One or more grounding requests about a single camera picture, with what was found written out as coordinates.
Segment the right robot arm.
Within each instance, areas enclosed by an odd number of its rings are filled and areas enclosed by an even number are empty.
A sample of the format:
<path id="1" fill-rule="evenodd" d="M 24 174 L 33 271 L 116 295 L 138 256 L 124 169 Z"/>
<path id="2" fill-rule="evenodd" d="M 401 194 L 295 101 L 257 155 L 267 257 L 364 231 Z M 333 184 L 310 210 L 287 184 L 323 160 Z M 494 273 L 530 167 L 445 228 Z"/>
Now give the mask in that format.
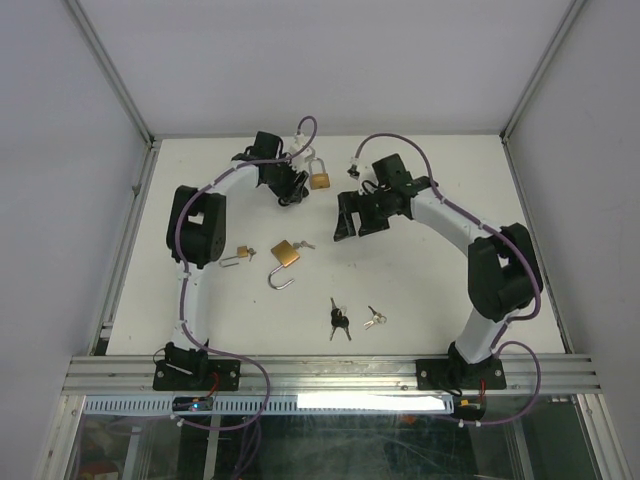
<path id="1" fill-rule="evenodd" d="M 389 229 L 403 216 L 424 225 L 467 259 L 467 293 L 472 310 L 450 345 L 446 379 L 459 387 L 479 380 L 497 339 L 527 306 L 540 308 L 543 284 L 528 229 L 497 227 L 448 199 L 430 176 L 414 177 L 397 154 L 370 165 L 352 159 L 353 191 L 338 196 L 334 241 Z"/>

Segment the black headed key set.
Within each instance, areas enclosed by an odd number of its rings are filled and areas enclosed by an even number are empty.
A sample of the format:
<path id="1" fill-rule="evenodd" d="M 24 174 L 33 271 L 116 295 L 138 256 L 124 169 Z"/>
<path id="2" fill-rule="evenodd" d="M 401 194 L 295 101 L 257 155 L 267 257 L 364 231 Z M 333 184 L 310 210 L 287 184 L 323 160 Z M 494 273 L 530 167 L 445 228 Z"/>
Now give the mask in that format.
<path id="1" fill-rule="evenodd" d="M 333 297 L 330 298 L 331 301 L 331 333 L 329 340 L 332 341 L 335 333 L 338 330 L 342 330 L 346 338 L 349 341 L 352 341 L 352 337 L 349 331 L 350 321 L 346 316 L 346 308 L 344 306 L 339 306 Z"/>

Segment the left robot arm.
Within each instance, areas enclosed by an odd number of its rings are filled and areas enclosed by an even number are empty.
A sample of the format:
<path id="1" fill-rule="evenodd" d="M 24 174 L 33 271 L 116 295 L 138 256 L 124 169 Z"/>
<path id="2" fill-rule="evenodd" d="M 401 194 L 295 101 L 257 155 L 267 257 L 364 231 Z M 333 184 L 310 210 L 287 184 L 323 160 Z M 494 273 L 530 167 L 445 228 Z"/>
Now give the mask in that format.
<path id="1" fill-rule="evenodd" d="M 259 131 L 254 143 L 232 157 L 209 184 L 176 189 L 166 244 L 176 262 L 179 297 L 174 334 L 164 352 L 184 386 L 198 388 L 210 378 L 209 283 L 226 246 L 228 196 L 266 186 L 281 207 L 301 203 L 309 195 L 309 174 L 300 164 L 314 153 L 314 139 L 297 132 L 285 150 L 281 137 Z"/>

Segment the small brass padlock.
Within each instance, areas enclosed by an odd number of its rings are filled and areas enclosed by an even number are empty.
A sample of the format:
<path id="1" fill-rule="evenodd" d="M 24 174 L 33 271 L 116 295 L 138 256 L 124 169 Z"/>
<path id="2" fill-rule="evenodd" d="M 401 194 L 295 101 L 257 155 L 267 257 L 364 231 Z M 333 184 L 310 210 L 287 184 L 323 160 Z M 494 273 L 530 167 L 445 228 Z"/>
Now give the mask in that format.
<path id="1" fill-rule="evenodd" d="M 248 259 L 249 260 L 248 248 L 249 248 L 249 246 L 246 246 L 246 245 L 239 246 L 236 249 L 236 253 L 233 256 L 229 256 L 229 257 L 220 259 L 219 260 L 219 265 L 222 268 L 228 268 L 228 267 L 231 267 L 231 266 L 238 265 L 242 259 Z"/>

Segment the black padlock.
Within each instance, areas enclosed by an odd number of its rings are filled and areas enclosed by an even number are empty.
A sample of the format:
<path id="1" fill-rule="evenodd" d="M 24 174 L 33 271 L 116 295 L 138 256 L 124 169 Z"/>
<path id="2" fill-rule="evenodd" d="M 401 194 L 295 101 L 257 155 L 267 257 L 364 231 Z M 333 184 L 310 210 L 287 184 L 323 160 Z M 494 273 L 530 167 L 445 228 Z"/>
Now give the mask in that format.
<path id="1" fill-rule="evenodd" d="M 281 207 L 289 207 L 291 205 L 298 205 L 303 202 L 309 196 L 309 190 L 306 187 L 295 190 L 288 195 L 284 195 L 278 198 L 278 205 Z"/>

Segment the medium brass padlock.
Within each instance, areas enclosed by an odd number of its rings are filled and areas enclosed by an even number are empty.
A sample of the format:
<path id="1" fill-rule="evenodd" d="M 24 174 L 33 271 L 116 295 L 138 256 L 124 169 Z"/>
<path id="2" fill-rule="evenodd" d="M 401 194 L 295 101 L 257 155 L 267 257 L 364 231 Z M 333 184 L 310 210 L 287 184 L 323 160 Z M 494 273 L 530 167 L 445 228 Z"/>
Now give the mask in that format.
<path id="1" fill-rule="evenodd" d="M 283 290 L 295 282 L 294 278 L 286 280 L 284 283 L 276 283 L 274 276 L 283 269 L 287 269 L 300 259 L 298 250 L 288 241 L 282 240 L 271 248 L 271 253 L 278 261 L 278 265 L 268 274 L 267 283 L 274 290 Z"/>

